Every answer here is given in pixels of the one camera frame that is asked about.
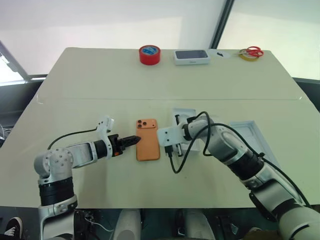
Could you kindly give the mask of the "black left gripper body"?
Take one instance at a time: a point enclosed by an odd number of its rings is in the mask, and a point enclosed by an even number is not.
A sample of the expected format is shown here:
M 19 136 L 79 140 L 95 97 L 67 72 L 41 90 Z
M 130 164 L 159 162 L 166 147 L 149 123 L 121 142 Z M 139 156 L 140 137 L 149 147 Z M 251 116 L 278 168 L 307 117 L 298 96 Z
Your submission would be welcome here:
M 113 134 L 109 136 L 109 141 L 112 146 L 112 156 L 117 157 L 122 155 L 123 151 L 125 150 L 124 140 L 119 138 L 118 134 Z

